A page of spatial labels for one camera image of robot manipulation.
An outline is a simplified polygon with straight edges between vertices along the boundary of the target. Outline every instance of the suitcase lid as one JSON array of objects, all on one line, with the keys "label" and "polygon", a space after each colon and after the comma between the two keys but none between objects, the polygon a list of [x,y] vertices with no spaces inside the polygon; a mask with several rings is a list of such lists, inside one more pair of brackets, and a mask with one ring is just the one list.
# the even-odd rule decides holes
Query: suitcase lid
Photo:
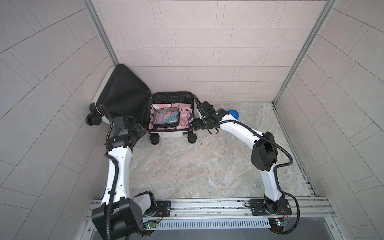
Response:
[{"label": "suitcase lid", "polygon": [[151,104],[151,91],[127,66],[118,64],[97,99],[96,106],[104,104],[112,117],[131,115],[143,125]]}]

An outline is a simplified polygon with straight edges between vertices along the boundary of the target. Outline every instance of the blue lid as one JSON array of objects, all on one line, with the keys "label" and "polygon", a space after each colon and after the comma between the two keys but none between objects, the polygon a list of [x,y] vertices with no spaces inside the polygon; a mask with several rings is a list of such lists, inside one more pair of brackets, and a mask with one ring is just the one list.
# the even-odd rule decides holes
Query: blue lid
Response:
[{"label": "blue lid", "polygon": [[229,114],[232,115],[234,118],[236,118],[237,120],[239,119],[239,113],[236,111],[236,110],[228,110]]}]

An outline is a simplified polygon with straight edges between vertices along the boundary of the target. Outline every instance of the transparent pouch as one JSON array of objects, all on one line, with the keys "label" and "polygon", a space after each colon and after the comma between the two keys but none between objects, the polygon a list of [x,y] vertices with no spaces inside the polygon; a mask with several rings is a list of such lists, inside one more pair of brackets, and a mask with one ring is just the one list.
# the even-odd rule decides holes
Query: transparent pouch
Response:
[{"label": "transparent pouch", "polygon": [[176,127],[180,121],[178,108],[155,109],[153,113],[153,127]]}]

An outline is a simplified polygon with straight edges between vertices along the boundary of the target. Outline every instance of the white arm segment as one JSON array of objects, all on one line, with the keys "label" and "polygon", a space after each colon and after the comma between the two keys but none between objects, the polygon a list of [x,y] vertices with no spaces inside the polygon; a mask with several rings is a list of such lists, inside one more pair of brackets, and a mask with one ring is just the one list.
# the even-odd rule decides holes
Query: white arm segment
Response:
[{"label": "white arm segment", "polygon": [[[234,118],[230,114],[227,114],[223,116],[223,119],[220,122],[225,120],[236,121],[236,118]],[[253,146],[255,145],[255,141],[258,141],[260,139],[254,136],[248,129],[236,123],[232,123],[232,122],[223,123],[220,125],[220,128],[238,137],[240,140],[245,142],[251,149],[253,149]],[[259,132],[256,130],[254,131],[257,132],[259,135],[263,134],[262,132]],[[273,173],[273,169],[275,168],[275,166],[276,164],[273,164],[269,172],[260,171],[262,175],[263,183],[264,183],[265,196],[273,201],[277,201],[281,197],[281,192],[277,189],[276,179]]]},{"label": "white arm segment", "polygon": [[[129,194],[129,163],[131,162],[132,151],[129,147],[116,147],[113,148],[112,151],[109,151],[108,154],[113,156],[119,162],[119,177],[118,182],[116,184],[116,194],[113,198],[113,202],[118,202],[121,197],[131,198]],[[105,204],[109,203],[108,192],[112,188],[113,178],[115,176],[115,165],[112,161],[109,161],[109,170],[108,170],[108,179],[107,179],[107,187],[104,193],[104,197],[101,200],[101,204],[105,202]],[[145,212],[151,206],[151,198],[149,194],[144,194],[138,196],[134,199],[134,202],[137,203],[142,212]]]}]

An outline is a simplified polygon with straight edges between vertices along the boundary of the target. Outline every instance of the black mounting plate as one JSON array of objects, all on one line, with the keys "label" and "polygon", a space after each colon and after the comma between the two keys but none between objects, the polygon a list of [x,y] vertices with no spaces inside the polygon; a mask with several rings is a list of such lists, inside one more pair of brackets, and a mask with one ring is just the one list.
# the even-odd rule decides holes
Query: black mounting plate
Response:
[{"label": "black mounting plate", "polygon": [[[251,199],[251,200],[249,200],[249,203],[251,205],[260,206],[262,208],[265,207],[264,199]],[[282,210],[280,210],[281,214],[277,213],[276,215],[284,215],[283,210],[286,212],[286,215],[292,215],[291,206],[289,205],[288,200],[286,200],[286,199],[284,200]],[[257,208],[251,208],[251,211],[252,211],[252,216],[274,216],[274,215],[269,214],[266,210],[260,210]]]},{"label": "black mounting plate", "polygon": [[144,216],[145,217],[160,217],[160,214],[162,217],[169,217],[170,216],[170,201],[156,201],[156,205],[158,208],[161,209],[160,213],[159,211],[155,211],[155,213],[152,216]]}]

